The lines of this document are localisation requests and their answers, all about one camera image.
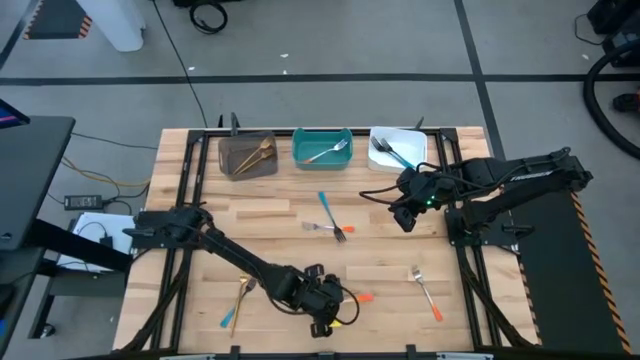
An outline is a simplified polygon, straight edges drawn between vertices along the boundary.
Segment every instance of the plastic container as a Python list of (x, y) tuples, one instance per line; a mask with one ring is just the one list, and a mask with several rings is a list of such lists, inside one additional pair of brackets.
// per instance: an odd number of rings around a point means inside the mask
[[(260, 158), (263, 150), (255, 154), (254, 152), (260, 148), (265, 139), (269, 139), (272, 144), (271, 148), (275, 153), (266, 159), (257, 161), (246, 171), (234, 175), (234, 171), (252, 154), (251, 160), (246, 165)], [(271, 131), (261, 131), (221, 139), (218, 142), (218, 161), (220, 171), (232, 181), (273, 175), (278, 172), (278, 148), (276, 147), (275, 135)]]
[(427, 135), (419, 131), (376, 126), (369, 135), (369, 169), (376, 171), (401, 173), (405, 167), (390, 154), (380, 152), (371, 144), (371, 137), (385, 139), (393, 150), (413, 166), (427, 161)]
[[(334, 147), (340, 140), (349, 143), (338, 151), (329, 151), (310, 164), (304, 161)], [(292, 139), (293, 161), (302, 170), (342, 170), (349, 165), (353, 156), (353, 134), (349, 129), (340, 131), (309, 131), (296, 129)]]

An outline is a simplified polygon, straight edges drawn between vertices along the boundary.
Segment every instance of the butcher block tabletop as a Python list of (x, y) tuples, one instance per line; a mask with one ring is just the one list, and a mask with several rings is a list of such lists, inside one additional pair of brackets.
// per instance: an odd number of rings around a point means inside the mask
[[(175, 204), (188, 131), (163, 131), (147, 210), (168, 210)], [(463, 159), (490, 156), (483, 128), (460, 127), (457, 131)], [(433, 140), (428, 138), (427, 159), (438, 164)], [(216, 255), (196, 251), (180, 353), (229, 353), (232, 345), (239, 345), (242, 353), (404, 352), (407, 344), (415, 344), (418, 351), (473, 349), (458, 262), (447, 240), (443, 211), (420, 215), (413, 232), (404, 233), (387, 206), (359, 197), (359, 191), (392, 186), (397, 178), (397, 174), (367, 167), (367, 137), (354, 136), (354, 155), (345, 170), (303, 171), (292, 161), (291, 138), (278, 136), (277, 174), (238, 182), (229, 181), (220, 172), (217, 141), (213, 138), (209, 144), (202, 193), (206, 202), (202, 207), (213, 214), (216, 227), (267, 262), (301, 270), (321, 263), (325, 272), (336, 274), (346, 288), (371, 293), (374, 300), (360, 304), (355, 324), (335, 328), (328, 338), (314, 339), (309, 330), (311, 317), (277, 311), (264, 290), (257, 287), (244, 299), (231, 337), (231, 330), (221, 328), (220, 321), (234, 305), (241, 271)], [(194, 154), (199, 153), (199, 146)], [(197, 157), (192, 159), (193, 174)], [(186, 199), (191, 197), (193, 178), (195, 175), (190, 177)], [(302, 228), (303, 221), (330, 224), (318, 200), (319, 191), (325, 192), (336, 222), (355, 227), (354, 233), (346, 234), (345, 243), (337, 244), (331, 231)], [(381, 198), (395, 200), (398, 196), (399, 192), (392, 191)], [(495, 302), (520, 333), (536, 343), (516, 257), (494, 247), (483, 251)], [(155, 307), (165, 255), (166, 250), (151, 250), (133, 264), (114, 348), (127, 344)], [(178, 256), (175, 271), (179, 263)], [(444, 321), (435, 320), (422, 289), (413, 280), (413, 265), (422, 270)], [(487, 343), (484, 311), (479, 301), (476, 306)], [(348, 320), (354, 313), (354, 304), (343, 304), (339, 317)], [(169, 344), (172, 320), (173, 309), (169, 308), (161, 347)]]

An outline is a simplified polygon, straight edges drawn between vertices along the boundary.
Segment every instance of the gray floor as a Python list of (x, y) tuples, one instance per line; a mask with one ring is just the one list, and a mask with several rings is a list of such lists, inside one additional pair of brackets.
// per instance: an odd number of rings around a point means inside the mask
[[(158, 0), (191, 75), (431, 73), (470, 74), (462, 31), (450, 0), (246, 0), (225, 5), (229, 27), (219, 36), (196, 32), (185, 10)], [(19, 21), (25, 0), (0, 3), (0, 48)], [(182, 70), (147, 0), (136, 0), (147, 21), (145, 46), (114, 51), (95, 26), (84, 40), (19, 40), (0, 78), (181, 76)], [(573, 19), (593, 0), (465, 0), (485, 74), (583, 74), (602, 56), (573, 37)], [(591, 35), (584, 24), (581, 31)], [(602, 102), (633, 83), (598, 84)], [(640, 230), (634, 215), (640, 163), (621, 153), (586, 112), (579, 83), (489, 83), (489, 96), (508, 157), (569, 145), (595, 180), (581, 197), (613, 293), (635, 347), (640, 346)], [(196, 84), (209, 123), (235, 111), (243, 126), (426, 125), (485, 126), (472, 82), (306, 82)], [(167, 127), (200, 127), (187, 85), (0, 86), (0, 98), (33, 115), (73, 116), (76, 131), (116, 141), (155, 145)], [(635, 116), (612, 121), (640, 143)], [(73, 138), (66, 154), (78, 166), (137, 182), (152, 171), (155, 152)], [(57, 172), (50, 192), (113, 189)], [(142, 200), (130, 202), (140, 208)], [(114, 206), (113, 212), (125, 209)], [(40, 217), (60, 226), (77, 214), (47, 199)], [(30, 296), (6, 359), (104, 354), (110, 349), (121, 299), (57, 301), (50, 322), (59, 333), (26, 340), (44, 279)], [(94, 318), (91, 322), (83, 319)]]

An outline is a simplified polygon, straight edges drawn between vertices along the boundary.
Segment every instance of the white box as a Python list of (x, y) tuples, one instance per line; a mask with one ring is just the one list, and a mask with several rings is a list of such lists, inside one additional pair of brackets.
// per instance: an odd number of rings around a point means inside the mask
[(391, 154), (380, 152), (371, 144), (371, 137), (385, 139), (393, 150), (413, 166), (427, 161), (427, 135), (419, 131), (375, 126), (369, 135), (369, 169), (401, 173), (405, 167)]

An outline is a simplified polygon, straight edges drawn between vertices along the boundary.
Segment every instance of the teal bin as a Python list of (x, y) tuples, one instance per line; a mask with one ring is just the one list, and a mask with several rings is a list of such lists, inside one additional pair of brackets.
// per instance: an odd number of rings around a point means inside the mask
[[(329, 151), (310, 164), (304, 161), (332, 148), (342, 139), (349, 143), (339, 151)], [(302, 170), (342, 170), (353, 156), (353, 134), (349, 129), (340, 131), (316, 131), (296, 129), (293, 133), (293, 161)]]

